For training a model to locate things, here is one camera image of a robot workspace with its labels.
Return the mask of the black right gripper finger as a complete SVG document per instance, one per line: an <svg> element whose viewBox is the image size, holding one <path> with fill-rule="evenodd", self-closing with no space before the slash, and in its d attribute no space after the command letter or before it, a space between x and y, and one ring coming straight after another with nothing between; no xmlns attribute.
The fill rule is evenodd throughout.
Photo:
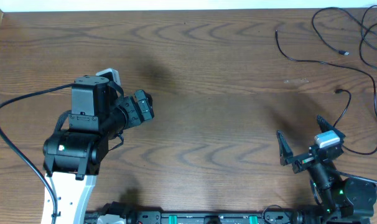
<svg viewBox="0 0 377 224"><path fill-rule="evenodd" d="M339 131L337 128L333 127L330 123L328 123L327 120L324 119L321 115L317 115L316 120L321 132L325 133L327 131L334 131L340 139L344 139L346 137L341 131Z"/></svg>
<svg viewBox="0 0 377 224"><path fill-rule="evenodd" d="M285 140L281 131L276 131L276 137L279 143L279 157L280 157L280 165L286 166L291 164L291 158L293 156L293 152L289 147L287 141Z"/></svg>

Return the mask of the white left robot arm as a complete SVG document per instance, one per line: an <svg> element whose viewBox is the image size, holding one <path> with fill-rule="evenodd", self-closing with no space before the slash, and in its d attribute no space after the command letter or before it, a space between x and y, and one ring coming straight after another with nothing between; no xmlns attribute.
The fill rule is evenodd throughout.
<svg viewBox="0 0 377 224"><path fill-rule="evenodd" d="M56 223L83 223L109 141L126 129L154 118L152 96L138 90L125 96L120 84L105 76L84 76L72 85L72 108L59 117L44 142L46 181L55 195Z"/></svg>

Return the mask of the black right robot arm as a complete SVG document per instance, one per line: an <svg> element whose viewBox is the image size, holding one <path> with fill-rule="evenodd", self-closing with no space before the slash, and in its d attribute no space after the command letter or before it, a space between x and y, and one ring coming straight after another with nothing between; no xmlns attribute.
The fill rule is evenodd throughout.
<svg viewBox="0 0 377 224"><path fill-rule="evenodd" d="M377 183L343 174L333 160L343 154L345 135L320 115L321 133L314 137L309 151L295 156L281 131L276 132L280 165L291 165L295 174L307 171L316 206L292 213L291 223L369 223L374 215Z"/></svg>

